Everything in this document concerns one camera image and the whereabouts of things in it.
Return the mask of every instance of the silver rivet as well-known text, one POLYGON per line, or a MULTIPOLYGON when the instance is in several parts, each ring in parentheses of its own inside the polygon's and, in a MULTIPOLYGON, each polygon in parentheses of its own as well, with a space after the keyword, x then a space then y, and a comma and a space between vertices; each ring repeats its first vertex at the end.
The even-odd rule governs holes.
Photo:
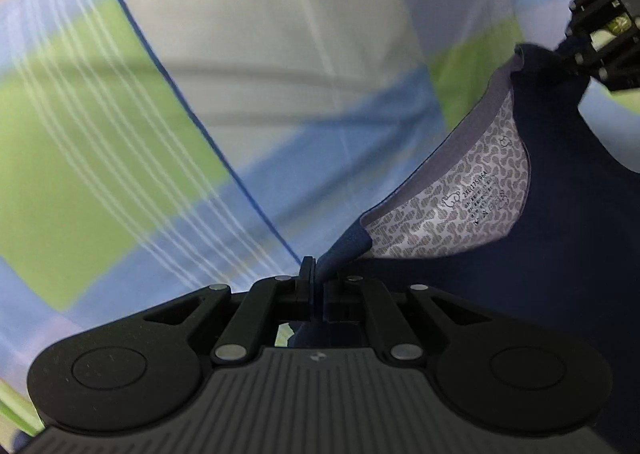
POLYGON ((225 344, 216 349, 216 357, 220 360, 240 360, 246 357, 246 349, 239 344, 225 344))
POLYGON ((422 348, 415 344, 396 344, 391 348, 391 356, 396 360, 415 360, 422 356, 422 348))

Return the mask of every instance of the white stripe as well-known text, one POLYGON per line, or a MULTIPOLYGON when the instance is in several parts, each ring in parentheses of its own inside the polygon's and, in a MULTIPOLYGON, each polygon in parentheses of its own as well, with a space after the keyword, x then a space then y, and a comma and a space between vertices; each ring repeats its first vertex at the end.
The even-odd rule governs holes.
MULTIPOLYGON (((102 33, 104 34, 106 41, 111 46, 111 49, 112 49, 114 55, 118 57, 118 59, 120 60, 120 62, 123 65, 123 67, 127 70, 128 75, 132 79, 133 83, 135 84, 135 86, 138 89, 138 91, 140 92, 140 94, 143 96, 143 99, 149 105, 149 107, 151 108, 151 111, 156 115, 156 118, 158 118, 158 120, 159 120, 159 122, 160 122, 160 124, 162 126, 162 129, 164 129, 166 134, 170 137, 170 139, 177 146, 177 148, 180 151, 180 153, 182 154, 182 156, 184 158, 186 158, 187 163, 194 169, 194 171, 196 173, 196 176, 199 176, 200 179, 202 180, 202 182, 204 184, 204 188, 193 177, 193 175, 190 173, 188 168, 185 167, 185 169, 184 169, 185 174, 187 174, 187 176, 190 178, 190 180, 194 183, 194 185, 196 186, 196 188, 200 192, 201 198, 205 200, 207 205, 218 216, 218 218, 223 222, 223 224, 225 224, 225 227, 249 250, 249 252, 255 257, 255 259, 257 259, 258 261, 262 262, 262 259, 256 253, 256 251, 258 251, 258 252, 260 252, 260 254, 262 256, 264 256, 264 258, 266 258, 267 262, 270 263, 271 267, 274 268, 274 273, 279 271, 279 266, 277 265, 277 263, 273 259, 271 259, 271 257, 269 256, 269 254, 266 253, 264 248, 257 241, 255 241, 254 238, 252 238, 252 236, 242 227, 242 225, 240 224, 238 219, 236 219, 236 217, 233 215, 233 213, 229 210, 228 206, 219 197, 219 195, 216 192, 216 190, 213 189, 212 186, 209 184, 209 180, 207 179, 206 175, 204 174, 202 169, 197 165, 197 163, 193 160, 193 158, 191 157, 191 155, 189 154, 187 149, 184 147, 182 142, 180 142, 180 140, 178 138, 176 138, 176 136, 172 132, 171 128, 166 124, 166 121, 161 116, 161 114, 158 112, 158 108, 156 107, 156 105, 152 101, 151 97, 149 96, 145 86, 140 83, 140 81, 136 77, 136 75, 130 70, 129 66, 127 65, 127 62, 125 61, 125 59, 123 58, 122 54, 120 53, 120 50, 118 49, 118 47, 114 43, 113 38, 111 37, 111 34, 109 33, 109 30, 106 29, 106 27, 104 25, 104 22, 102 20, 102 15, 96 9, 95 4, 93 3, 93 0, 86 0, 86 1, 89 4, 89 6, 92 9, 92 11, 96 14, 96 18, 97 18, 98 24, 100 26, 100 29, 101 29, 102 33), (244 233, 246 235, 247 241, 252 244, 251 246, 249 244, 247 244, 247 242, 244 240, 243 237, 241 237, 240 235, 237 235, 236 232, 233 230, 233 228, 231 226, 229 226, 222 217, 220 217, 218 209, 211 202, 211 199, 210 199, 211 195, 213 195, 213 197, 215 198, 216 202, 220 204, 223 213, 229 218, 229 221, 231 221, 232 226, 236 227, 240 231, 240 233, 244 233)), ((82 5, 81 2, 79 2, 79 5, 80 5, 81 9, 84 11, 84 5, 82 5)), ((103 53, 103 55, 105 55, 104 48, 100 44, 98 44, 98 46, 100 47, 100 50, 103 53)), ((156 125, 153 122, 149 121, 149 123, 154 128, 156 127, 156 125)), ((178 162, 180 162, 180 159, 177 157, 173 147, 171 147, 168 144, 166 144, 166 145, 167 145, 167 149, 169 150, 169 152, 171 152, 172 156, 174 156, 174 158, 178 162)))
MULTIPOLYGON (((44 48, 51 48, 51 42, 49 41, 49 39, 47 39, 46 37, 43 37, 42 33, 39 34, 39 36, 37 35, 38 31, 36 30, 36 28, 33 25, 33 19, 36 19, 36 22, 38 24, 38 28, 40 29, 41 32, 44 33, 45 27, 44 24, 42 23, 42 16, 41 16, 41 12, 40 12, 40 6, 39 6, 39 1, 38 0, 26 0, 26 6, 27 6, 27 10, 29 13, 29 10, 33 11, 35 13, 35 16, 28 16, 28 22, 29 22, 29 27, 31 30, 32 34, 36 34, 36 38, 41 39, 41 42, 44 43, 44 48), (35 10, 33 9, 33 3, 36 3, 36 8, 35 10)), ((69 52, 70 56, 73 57, 73 51, 71 49, 69 49, 68 43, 66 42, 66 35, 65 32, 63 30, 63 27, 60 25, 60 19, 57 15, 56 9, 54 8, 54 20, 56 22, 56 27, 58 28, 61 36, 62 36, 62 40, 63 43, 65 44, 66 50, 69 52)), ((63 88, 61 88, 60 86, 60 82, 57 81, 53 74, 50 71, 49 66, 46 66, 46 63, 44 62, 44 59, 42 58, 42 56, 40 55, 40 53, 37 54, 38 56, 38 60, 43 64, 47 75, 49 75, 50 79, 53 82, 53 85, 55 86, 56 90, 58 91, 58 94, 60 95, 61 98, 63 99, 71 99, 72 102, 66 102, 63 100, 63 105, 65 106, 66 110, 68 111, 68 113, 71 115, 71 117, 73 118, 74 122, 77 124, 78 128, 81 130, 82 134, 85 136, 86 140, 89 142, 89 145, 91 146, 92 150, 94 150, 94 152, 100 157, 100 159, 103 161, 103 163, 105 164, 105 166, 108 168, 108 170, 110 171, 110 173, 113 175, 113 177, 117 180, 117 182, 122 186, 122 188, 125 190, 125 192, 127 192, 127 194, 129 195, 129 197, 136 203, 136 205, 138 205, 138 207, 140 207, 140 209, 142 210, 142 212, 149 218, 151 219, 151 221, 153 222, 153 224, 155 225, 155 227, 158 228, 159 232, 165 236, 169 241, 171 241, 171 243, 178 248, 178 250, 180 250, 183 254, 185 254, 186 256, 190 257, 190 259, 207 275, 215 278, 215 275, 212 275, 212 272, 205 269, 199 262, 197 259, 194 259, 194 257, 190 256, 190 254, 188 253, 188 251, 177 241, 174 240, 174 238, 172 237, 171 234, 169 234, 169 232, 167 232, 164 227, 162 226, 162 222, 159 221, 154 215, 153 212, 156 213, 156 216, 159 216, 161 219, 164 220, 164 224, 167 225, 168 227, 172 228, 174 230, 175 235, 177 236, 177 238, 184 243, 187 248, 189 248, 190 250, 192 250, 194 252, 194 256, 199 256, 199 254, 197 253, 197 251, 195 250, 195 248, 193 247, 193 245, 191 243, 188 242, 188 240, 186 240, 185 238, 183 238, 179 232, 177 232, 177 230, 173 227, 172 223, 170 222, 169 218, 167 218, 166 216, 164 216, 161 212, 161 210, 158 208, 158 206, 154 203, 154 201, 150 198, 150 196, 145 192, 145 190, 142 188, 142 186, 140 186, 140 184, 136 181, 135 177, 129 172, 129 170, 126 168, 126 166, 122 163, 122 161, 119 159, 118 155, 116 154, 115 150, 109 145, 108 141, 104 138, 104 136, 101 134, 100 130, 98 129, 98 127, 96 126, 96 124, 91 120, 91 117, 85 113, 85 111, 82 109, 82 102, 80 101, 80 99, 78 98, 78 95, 76 94, 76 91, 74 90, 73 86, 69 83, 69 81, 65 78, 65 76, 63 75, 63 73, 60 70, 60 67, 58 66, 58 63, 56 62, 55 59, 53 59, 51 57, 51 55, 49 55, 47 52, 45 52, 46 56, 47 56, 47 60, 49 61, 50 64, 52 64, 53 68, 55 69, 58 77, 60 79, 62 79, 62 83, 65 85, 66 88, 66 92, 63 90, 63 88), (83 122, 78 118, 78 115, 76 114, 76 110, 74 110, 73 108, 70 107, 70 105, 73 104, 76 107, 76 110, 78 111, 78 113, 80 113, 82 115, 82 117, 84 118, 86 124, 89 126, 90 130, 93 132, 94 136, 98 137, 98 141, 100 142, 100 144, 102 146, 100 146, 99 144, 97 144, 96 142, 94 142, 94 140, 92 139, 92 135, 90 134, 89 131, 87 131, 86 126, 83 124, 83 122), (129 180, 129 183, 127 183, 121 176, 120 174, 118 174, 117 170, 120 170, 124 176, 129 180), (130 187, 134 187, 134 189, 136 191, 138 191, 140 193, 140 195, 142 196, 142 198, 144 199, 144 201, 146 201, 146 203, 148 204, 149 207, 151 207, 151 209, 147 208, 147 205, 145 205, 145 203, 143 203, 135 194, 134 192, 132 192, 130 190, 130 187)), ((108 109, 105 107, 104 105, 104 101, 102 100, 102 98, 100 97, 100 95, 97 94, 97 92, 95 91, 94 85, 92 84, 91 81, 89 81, 89 79, 86 77, 86 75, 78 68, 79 72, 82 75, 82 78, 84 78, 85 80, 85 84, 87 86, 89 86, 89 88, 91 89, 92 93, 95 96, 95 99, 98 101, 98 103, 100 104, 100 106, 103 108, 103 111, 105 111, 105 113, 108 115, 108 109)))
POLYGON ((31 66, 28 64, 28 61, 25 61, 27 65, 23 67, 23 65, 21 65, 21 63, 18 62, 18 60, 15 58, 14 45, 12 44, 14 41, 13 34, 19 36, 16 37, 16 41, 18 41, 18 48, 22 48, 22 53, 24 53, 26 50, 26 45, 24 44, 24 35, 22 33, 22 29, 20 28, 20 19, 17 19, 18 13, 21 11, 21 8, 19 7, 20 0, 18 0, 16 3, 18 5, 16 10, 8 12, 7 14, 7 17, 9 19, 8 31, 10 34, 10 53, 14 66, 20 74, 22 82, 25 84, 25 91, 30 99, 31 105, 33 105, 33 108, 36 111, 40 122, 47 130, 47 133, 49 134, 51 139, 59 148, 66 162, 76 172, 78 177, 82 180, 89 191, 96 197, 96 199, 98 199, 105 210, 109 214, 111 214, 111 216, 132 237, 134 237, 134 239, 140 244, 140 246, 147 252, 149 252, 149 254, 151 254, 151 256, 153 256, 163 268, 174 274, 188 288, 197 288, 199 286, 198 280, 192 274, 190 274, 190 272, 185 271, 173 259, 173 257, 171 257, 170 254, 167 253, 167 251, 162 250, 162 248, 151 242, 148 243, 149 245, 145 244, 146 240, 143 237, 143 235, 145 234, 144 230, 140 228, 135 219, 129 216, 126 211, 118 205, 116 198, 101 182, 100 178, 97 177, 94 171, 92 171, 91 167, 82 156, 82 153, 75 147, 69 136, 66 134, 64 127, 58 122, 54 113, 54 109, 52 109, 47 96, 42 90, 42 87, 38 84, 36 77, 33 75, 33 71, 31 70, 31 66))
MULTIPOLYGON (((82 9, 83 8, 82 2, 80 0, 76 0, 76 2, 78 3, 78 6, 82 9)), ((122 122, 122 124, 128 130, 127 135, 129 137, 131 137, 133 139, 133 141, 138 143, 138 145, 142 148, 143 155, 145 157, 147 157, 148 160, 151 161, 151 163, 155 166, 155 170, 157 170, 161 174, 161 176, 169 183, 169 185, 172 187, 173 191, 178 195, 178 198, 181 200, 182 203, 178 202, 178 200, 176 200, 176 198, 174 197, 172 192, 167 190, 166 185, 154 174, 154 172, 153 172, 154 167, 149 165, 149 163, 142 156, 140 156, 138 150, 131 144, 130 139, 127 136, 124 136, 122 134, 122 131, 121 131, 120 127, 116 126, 116 123, 113 122, 113 120, 110 118, 112 124, 114 124, 114 126, 116 126, 118 134, 120 134, 120 136, 124 139, 124 141, 127 144, 127 146, 134 152, 136 158, 141 163, 143 163, 143 165, 145 167, 145 170, 151 176, 151 178, 155 181, 156 185, 158 185, 158 187, 167 196, 167 198, 169 198, 169 200, 171 200, 171 202, 174 205, 174 207, 176 208, 176 210, 178 210, 178 212, 180 213, 180 216, 183 217, 183 219, 190 225, 190 227, 196 232, 196 234, 199 235, 199 237, 207 244, 207 246, 210 249, 214 250, 216 253, 218 253, 221 257, 223 257, 223 259, 225 259, 229 263, 229 265, 231 265, 234 269, 236 269, 240 274, 242 274, 243 270, 247 271, 247 272, 244 272, 244 277, 249 282, 255 281, 257 279, 257 274, 255 274, 255 272, 253 272, 251 270, 251 268, 249 268, 244 262, 242 262, 242 260, 239 259, 238 256, 236 256, 234 251, 231 250, 229 247, 227 247, 224 244, 224 242, 220 239, 220 237, 217 234, 215 234, 213 232, 213 230, 200 218, 199 214, 197 214, 197 212, 193 208, 193 205, 189 202, 188 198, 178 188, 178 186, 175 184, 173 178, 171 178, 171 176, 166 172, 166 170, 162 166, 162 164, 160 164, 158 159, 149 150, 149 148, 147 147, 145 141, 142 138, 140 138, 140 136, 138 134, 138 131, 136 131, 135 127, 133 127, 129 123, 129 120, 124 115, 122 109, 117 104, 117 102, 113 99, 113 96, 111 95, 111 93, 108 90, 108 88, 106 88, 104 86, 104 82, 101 81, 99 76, 96 75, 96 73, 94 72, 93 68, 91 67, 91 63, 89 62, 89 60, 86 57, 86 54, 82 51, 82 43, 78 39, 78 35, 77 35, 78 32, 77 32, 74 24, 72 23, 71 19, 69 19, 68 14, 66 14, 66 11, 65 11, 65 8, 64 8, 64 5, 63 5, 63 1, 62 0, 58 0, 58 5, 60 6, 60 10, 61 10, 62 15, 63 15, 63 21, 66 22, 67 26, 69 27, 69 31, 70 31, 71 37, 74 40, 74 43, 76 45, 76 49, 78 51, 78 54, 82 57, 82 62, 84 62, 85 68, 87 68, 87 69, 89 69, 91 71, 92 75, 98 81, 98 84, 100 85, 101 89, 104 91, 104 94, 110 99, 111 105, 114 106, 115 112, 116 112, 116 115, 117 115, 118 119, 122 122), (215 244, 213 244, 213 242, 210 241, 209 238, 207 238, 207 236, 205 234, 203 234, 203 232, 200 230, 200 228, 197 227, 194 224, 194 222, 188 217, 188 213, 193 215, 194 219, 197 222, 199 222, 202 227, 204 227, 204 229, 206 230, 207 234, 209 236, 213 237, 214 240, 220 245, 220 247, 222 247, 222 250, 219 249, 217 246, 215 246, 215 244)), ((100 37, 95 32, 94 22, 92 21, 91 16, 87 12, 83 11, 83 13, 84 13, 84 19, 87 22, 88 27, 89 27, 92 35, 94 36, 95 43, 97 43, 98 46, 102 46, 101 43, 100 43, 100 37)), ((115 67, 113 66, 113 64, 111 63, 110 59, 108 59, 108 61, 109 61, 110 65, 111 65, 111 67, 114 68, 114 70, 116 70, 115 67)), ((125 82, 125 80, 122 77, 122 75, 120 75, 120 73, 117 72, 117 70, 116 70, 116 74, 117 74, 118 78, 120 79, 120 81, 122 82, 123 86, 125 86, 125 88, 129 92, 129 94, 133 98, 133 101, 135 102, 135 104, 137 104, 140 107, 141 112, 143 112, 143 107, 140 106, 140 104, 138 102, 138 99, 135 98, 134 92, 131 90, 129 85, 125 82)))

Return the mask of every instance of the clothing label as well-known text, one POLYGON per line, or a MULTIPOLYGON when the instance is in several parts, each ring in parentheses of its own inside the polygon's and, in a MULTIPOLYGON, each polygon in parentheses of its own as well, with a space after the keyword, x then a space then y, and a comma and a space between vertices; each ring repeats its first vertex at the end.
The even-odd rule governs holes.
POLYGON ((506 236, 529 188, 510 92, 492 124, 445 176, 366 226, 373 257, 441 257, 506 236))

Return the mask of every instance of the navy blue shirt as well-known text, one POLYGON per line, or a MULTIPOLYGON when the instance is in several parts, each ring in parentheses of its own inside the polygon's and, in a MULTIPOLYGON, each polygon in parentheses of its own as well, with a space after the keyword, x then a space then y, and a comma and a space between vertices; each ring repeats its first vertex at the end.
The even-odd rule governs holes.
MULTIPOLYGON (((420 281, 585 339, 614 376, 596 430, 634 452, 640 448, 640 175, 609 155, 578 112, 589 79, 563 72, 558 55, 543 48, 518 51, 524 66, 511 74, 513 115, 529 154, 530 184, 510 234, 453 256, 357 260, 371 240, 356 222, 319 261, 318 280, 343 269, 377 277, 394 291, 420 281)), ((294 343, 354 339, 330 328, 301 329, 294 343)))

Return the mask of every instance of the background cloth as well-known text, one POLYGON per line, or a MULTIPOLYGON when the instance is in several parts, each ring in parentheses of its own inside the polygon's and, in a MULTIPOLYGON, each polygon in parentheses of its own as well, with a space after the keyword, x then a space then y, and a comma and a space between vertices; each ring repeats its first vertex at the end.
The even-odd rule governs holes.
MULTIPOLYGON (((53 341, 320 256, 568 1, 2 1, 1 412, 53 341)), ((639 99, 580 106, 635 171, 639 99)))

